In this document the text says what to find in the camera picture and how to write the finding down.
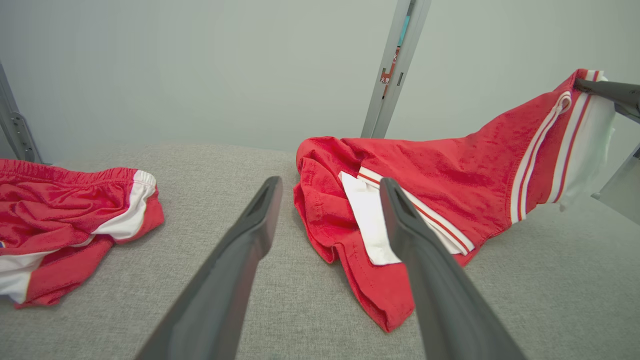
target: folded clothing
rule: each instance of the folded clothing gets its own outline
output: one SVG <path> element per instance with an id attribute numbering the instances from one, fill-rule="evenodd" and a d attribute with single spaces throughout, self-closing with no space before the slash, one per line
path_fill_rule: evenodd
<path id="1" fill-rule="evenodd" d="M 53 305 L 95 271 L 114 243 L 162 224 L 153 175 L 83 173 L 0 160 L 0 295 Z"/>
<path id="2" fill-rule="evenodd" d="M 400 326 L 414 304 L 373 200 L 380 179 L 393 177 L 466 265 L 488 238 L 537 204 L 571 203 L 604 164 L 613 103 L 574 90 L 576 78 L 605 80 L 601 72 L 577 70 L 554 91 L 464 138 L 321 137 L 300 145 L 294 203 L 309 240 L 325 261 L 340 259 L 356 298 L 383 330 Z"/>

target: light gray wall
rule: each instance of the light gray wall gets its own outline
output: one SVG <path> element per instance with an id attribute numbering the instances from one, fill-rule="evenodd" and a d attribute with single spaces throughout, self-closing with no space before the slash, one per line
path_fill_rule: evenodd
<path id="1" fill-rule="evenodd" d="M 46 162 L 97 142 L 294 151 L 360 135 L 395 5 L 4 0 L 0 58 Z"/>
<path id="2" fill-rule="evenodd" d="M 465 136 L 575 69 L 640 84 L 638 0 L 433 0 L 387 138 Z M 617 116 L 599 191 L 640 141 Z"/>
<path id="3" fill-rule="evenodd" d="M 6 139 L 4 132 L 0 129 L 0 158 L 1 159 L 15 159 L 15 154 L 9 145 L 9 141 Z"/>

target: white trim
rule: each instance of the white trim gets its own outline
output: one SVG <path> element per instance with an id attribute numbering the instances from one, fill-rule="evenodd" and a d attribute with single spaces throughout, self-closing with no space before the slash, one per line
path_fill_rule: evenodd
<path id="1" fill-rule="evenodd" d="M 606 81 L 602 72 L 598 79 Z M 561 210 L 586 190 L 607 163 L 615 114 L 612 101 L 591 96 L 569 154 L 564 188 L 558 200 Z"/>
<path id="2" fill-rule="evenodd" d="M 518 166 L 518 170 L 516 171 L 513 185 L 511 187 L 510 217 L 512 224 L 515 224 L 519 221 L 518 215 L 522 217 L 522 220 L 526 218 L 526 186 L 528 186 L 529 178 L 531 178 L 531 172 L 533 170 L 535 162 L 535 154 L 537 154 L 538 149 L 540 148 L 540 144 L 544 140 L 544 136 L 547 134 L 547 131 L 551 127 L 551 124 L 556 121 L 557 116 L 560 114 L 563 108 L 565 108 L 566 101 L 571 101 L 571 93 L 568 91 L 562 93 L 558 97 L 554 107 L 551 109 L 549 114 L 547 114 L 545 120 L 540 124 L 538 130 L 536 130 L 536 133 L 531 138 L 529 146 L 527 146 L 527 150 L 520 160 L 520 164 Z"/>
<path id="3" fill-rule="evenodd" d="M 533 149 L 533 153 L 531 154 L 531 166 L 529 166 L 529 169 L 525 176 L 524 185 L 522 186 L 522 194 L 520 198 L 520 216 L 522 217 L 522 220 L 527 218 L 527 189 L 529 188 L 529 180 L 531 180 L 531 174 L 533 174 L 533 168 L 536 162 L 536 158 L 538 157 L 538 150 L 540 149 L 540 146 L 544 142 L 544 139 L 547 136 L 547 132 L 556 123 L 556 120 L 558 116 L 563 112 L 563 109 L 568 109 L 570 106 L 571 106 L 571 93 L 565 92 L 560 96 L 560 99 L 558 99 L 558 102 L 556 103 L 556 107 L 555 107 L 555 112 L 552 111 L 551 113 L 549 113 L 548 116 L 551 116 L 552 118 L 550 119 L 548 124 L 544 127 L 542 133 L 539 135 L 535 148 Z"/>
<path id="4" fill-rule="evenodd" d="M 374 186 L 376 189 L 380 188 L 379 184 L 376 184 L 362 176 L 360 176 L 360 174 L 370 177 L 371 179 L 374 179 L 376 181 L 380 181 L 380 179 L 382 179 L 382 176 L 379 175 L 378 173 L 374 172 L 373 170 L 369 170 L 368 168 L 365 167 L 360 167 L 360 170 L 358 171 L 358 179 L 364 181 L 365 183 Z M 411 201 L 413 203 L 413 205 L 416 208 L 419 208 L 421 210 L 423 210 L 427 215 L 429 215 L 430 217 L 432 217 L 434 220 L 436 220 L 437 222 L 440 222 L 442 224 L 442 227 L 440 225 L 438 225 L 436 222 L 432 221 L 431 219 L 429 219 L 428 217 L 425 217 L 422 213 L 420 213 L 422 219 L 431 226 L 432 229 L 434 229 L 436 231 L 436 234 L 438 234 L 438 232 L 443 235 L 446 240 L 448 242 L 450 242 L 451 244 L 453 244 L 456 249 L 464 254 L 467 255 L 468 251 L 465 249 L 464 246 L 462 246 L 460 244 L 460 242 L 458 242 L 458 240 L 455 239 L 455 237 L 451 236 L 451 234 L 449 234 L 449 231 L 458 237 L 458 239 L 460 239 L 460 241 L 462 241 L 462 243 L 465 244 L 465 246 L 469 249 L 469 251 L 473 250 L 475 248 L 475 245 L 471 242 L 471 240 L 469 240 L 469 238 L 467 238 L 460 230 L 458 230 L 457 227 L 455 227 L 452 223 L 450 223 L 446 218 L 444 218 L 442 215 L 438 214 L 436 211 L 434 211 L 433 209 L 431 209 L 429 206 L 427 206 L 425 203 L 423 203 L 420 199 L 418 199 L 417 197 L 413 196 L 413 194 L 411 194 L 410 192 L 406 191 L 403 188 L 404 194 L 409 198 L 409 201 Z"/>
<path id="5" fill-rule="evenodd" d="M 111 235 L 114 240 L 129 239 L 135 236 L 145 219 L 147 199 L 156 192 L 156 179 L 142 170 L 133 176 L 133 186 L 129 193 L 127 211 L 105 221 L 92 234 Z"/>
<path id="6" fill-rule="evenodd" d="M 91 235 L 83 243 L 71 246 L 87 246 L 94 237 Z M 13 301 L 22 304 L 27 298 L 31 273 L 40 266 L 45 256 L 58 250 L 0 256 L 0 295 L 9 295 Z"/>
<path id="7" fill-rule="evenodd" d="M 595 73 L 596 72 L 594 70 L 587 71 L 585 80 L 593 81 Z M 573 137 L 573 132 L 575 131 L 576 126 L 578 126 L 578 120 L 580 119 L 582 108 L 584 107 L 588 97 L 588 94 L 580 93 L 580 95 L 578 95 L 578 99 L 576 99 L 575 101 L 575 106 L 573 107 L 573 111 L 571 112 L 569 123 L 567 124 L 566 130 L 564 131 L 562 143 L 560 144 L 560 150 L 558 152 L 556 161 L 556 168 L 554 170 L 554 177 L 551 184 L 551 192 L 549 193 L 547 202 L 554 202 L 556 197 L 558 196 L 558 193 L 560 193 L 560 185 L 562 184 L 562 174 L 564 172 L 564 166 L 569 158 L 568 152 L 569 147 L 571 146 L 571 138 Z"/>

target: gray upholstered surface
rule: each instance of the gray upholstered surface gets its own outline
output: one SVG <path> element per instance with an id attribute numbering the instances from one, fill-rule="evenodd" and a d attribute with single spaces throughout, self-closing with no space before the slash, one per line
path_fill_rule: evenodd
<path id="1" fill-rule="evenodd" d="M 392 334 L 368 318 L 339 264 L 308 244 L 292 205 L 294 154 L 219 145 L 112 149 L 72 170 L 136 167 L 157 178 L 166 223 L 115 247 L 52 308 L 0 299 L 2 359 L 130 359 L 267 176 L 284 196 L 260 263 L 238 359 L 424 357 L 415 315 Z M 491 240 L 467 272 L 531 359 L 640 358 L 640 227 L 585 198 L 540 207 Z"/>

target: white stripe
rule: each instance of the white stripe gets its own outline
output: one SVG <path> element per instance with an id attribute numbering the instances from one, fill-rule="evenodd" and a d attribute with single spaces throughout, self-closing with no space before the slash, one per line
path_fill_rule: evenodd
<path id="1" fill-rule="evenodd" d="M 358 170 L 358 174 L 362 174 L 366 177 L 370 177 L 371 179 L 374 179 L 376 181 L 382 180 L 382 175 L 376 172 L 373 172 L 372 170 L 369 170 L 368 168 L 365 168 L 365 167 L 360 167 L 360 170 Z"/>
<path id="2" fill-rule="evenodd" d="M 587 71 L 587 75 L 585 80 L 593 81 L 593 76 L 595 75 L 595 71 L 589 70 Z M 562 143 L 560 144 L 560 151 L 558 152 L 556 168 L 554 170 L 554 178 L 551 184 L 551 192 L 549 193 L 548 202 L 553 202 L 558 193 L 560 192 L 560 184 L 562 183 L 562 174 L 564 172 L 564 166 L 568 161 L 569 157 L 569 146 L 571 145 L 571 138 L 573 136 L 573 132 L 575 131 L 576 126 L 578 126 L 578 120 L 580 119 L 580 114 L 582 113 L 582 108 L 584 107 L 585 102 L 587 101 L 588 94 L 580 93 L 578 99 L 575 101 L 575 106 L 573 107 L 573 111 L 571 112 L 571 117 L 569 118 L 569 123 L 567 124 L 566 130 L 564 131 L 564 136 L 562 139 Z"/>
<path id="3" fill-rule="evenodd" d="M 72 246 L 87 246 L 93 237 L 91 235 L 85 242 Z M 0 295 L 8 295 L 13 301 L 22 304 L 27 299 L 31 273 L 40 266 L 45 256 L 58 250 L 0 256 Z"/>
<path id="4" fill-rule="evenodd" d="M 371 184 L 373 186 L 375 186 L 376 188 L 380 188 L 380 185 L 369 181 L 367 179 L 365 179 L 364 177 L 360 176 L 360 174 L 365 175 L 367 177 L 370 177 L 371 179 L 375 179 L 377 181 L 379 181 L 380 179 L 382 179 L 382 176 L 373 172 L 372 170 L 369 170 L 368 168 L 365 167 L 360 167 L 360 170 L 358 171 L 358 179 L 364 181 L 367 184 Z M 456 248 L 458 248 L 460 250 L 460 252 L 464 255 L 467 255 L 468 252 L 467 250 L 465 250 L 465 248 L 460 245 L 460 243 L 453 237 L 451 236 L 451 234 L 449 234 L 449 232 L 447 231 L 450 230 L 450 232 L 454 235 L 456 235 L 458 237 L 458 239 L 460 239 L 460 241 L 462 241 L 467 248 L 469 249 L 469 251 L 473 250 L 475 248 L 474 244 L 471 242 L 471 240 L 469 240 L 469 238 L 467 238 L 460 230 L 458 230 L 457 227 L 455 227 L 452 223 L 450 223 L 447 219 L 445 219 L 442 215 L 438 214 L 436 211 L 434 211 L 433 209 L 431 209 L 429 206 L 427 206 L 425 203 L 423 203 L 422 201 L 420 201 L 420 199 L 418 199 L 417 197 L 413 196 L 413 194 L 411 194 L 410 192 L 406 191 L 405 189 L 403 189 L 404 194 L 409 198 L 409 200 L 413 203 L 413 205 L 417 206 L 418 208 L 420 208 L 421 210 L 423 210 L 426 214 L 428 214 L 429 216 L 431 216 L 432 218 L 434 218 L 436 221 L 440 222 L 442 224 L 443 227 L 440 227 L 436 222 L 432 221 L 431 219 L 429 219 L 428 217 L 425 217 L 423 214 L 420 214 L 422 216 L 422 218 L 429 224 L 431 225 L 433 228 L 437 229 L 438 231 L 440 231 L 444 236 L 447 237 L 447 239 L 449 239 L 449 241 L 454 244 L 456 246 Z"/>
<path id="5" fill-rule="evenodd" d="M 433 233 L 436 234 L 436 236 L 440 240 L 440 243 L 442 245 L 444 245 L 445 249 L 447 249 L 447 251 L 450 254 L 452 254 L 452 255 L 455 255 L 455 254 L 467 255 L 467 251 L 463 247 L 460 246 L 460 244 L 456 241 L 456 239 L 454 239 L 451 236 L 449 236 L 449 234 L 446 233 L 444 231 L 444 229 L 442 229 L 440 226 L 438 226 L 438 224 L 434 223 L 430 218 L 424 216 L 424 214 L 421 213 L 420 211 L 418 211 L 418 214 L 420 214 L 420 217 L 422 218 L 422 221 L 424 221 L 424 223 L 427 224 L 427 226 L 431 228 Z"/>
<path id="6" fill-rule="evenodd" d="M 133 186 L 129 193 L 129 207 L 117 217 L 102 223 L 92 234 L 111 235 L 114 240 L 129 239 L 135 236 L 145 219 L 147 199 L 156 192 L 156 179 L 142 170 L 133 175 Z"/>
<path id="7" fill-rule="evenodd" d="M 540 139 L 538 140 L 538 143 L 536 144 L 535 148 L 533 149 L 533 153 L 531 154 L 531 164 L 527 171 L 527 175 L 525 176 L 524 185 L 522 186 L 522 198 L 520 200 L 520 214 L 521 214 L 520 216 L 522 217 L 522 220 L 527 218 L 527 189 L 529 187 L 529 180 L 531 179 L 531 174 L 533 174 L 533 168 L 536 162 L 536 157 L 538 156 L 538 150 L 540 149 L 540 145 L 543 143 L 545 136 L 547 135 L 547 132 L 554 125 L 563 108 L 568 108 L 570 106 L 571 106 L 571 93 L 565 92 L 562 94 L 560 100 L 558 100 L 556 104 L 556 111 L 555 112 L 552 111 L 551 113 L 549 113 L 549 116 L 551 116 L 552 119 L 548 122 L 545 119 L 545 122 L 547 122 L 548 124 L 546 125 L 546 128 L 541 127 L 541 128 L 544 128 L 544 130 L 542 131 L 542 134 L 540 134 Z"/>
<path id="8" fill-rule="evenodd" d="M 526 198 L 522 198 L 520 195 L 520 186 L 523 185 L 523 181 L 525 181 L 525 177 L 528 174 L 529 177 L 531 177 L 531 174 L 529 172 L 527 172 L 527 174 L 525 174 L 525 171 L 527 170 L 527 164 L 529 164 L 529 162 L 533 162 L 534 158 L 532 158 L 532 155 L 534 154 L 534 151 L 538 151 L 537 149 L 534 149 L 536 147 L 536 141 L 540 138 L 540 136 L 543 135 L 543 131 L 545 129 L 545 127 L 547 126 L 547 124 L 549 124 L 552 121 L 555 121 L 558 114 L 560 113 L 560 111 L 562 111 L 563 108 L 563 101 L 567 101 L 567 99 L 569 101 L 571 101 L 571 93 L 570 92 L 564 92 L 562 93 L 559 97 L 558 100 L 556 101 L 556 104 L 554 105 L 554 107 L 551 109 L 551 111 L 549 112 L 549 114 L 547 114 L 547 117 L 545 117 L 545 120 L 540 124 L 540 126 L 538 127 L 538 130 L 536 130 L 536 133 L 533 135 L 533 137 L 531 138 L 531 141 L 529 142 L 529 146 L 527 146 L 527 150 L 524 153 L 524 156 L 522 156 L 522 159 L 520 160 L 520 164 L 518 166 L 518 170 L 516 171 L 516 176 L 514 178 L 513 181 L 513 186 L 511 187 L 511 206 L 510 206 L 510 216 L 511 216 L 511 223 L 515 224 L 518 222 L 518 212 L 520 212 L 520 216 L 522 217 L 522 219 L 524 220 L 525 218 L 525 199 Z M 540 139 L 540 141 L 538 141 L 538 147 L 540 146 L 540 144 L 542 143 L 542 139 Z M 533 164 L 531 164 L 529 166 L 529 170 L 533 169 Z M 525 194 L 525 188 L 523 186 L 523 191 L 522 191 L 522 195 Z M 521 206 L 520 208 L 518 208 L 518 200 L 521 200 Z"/>

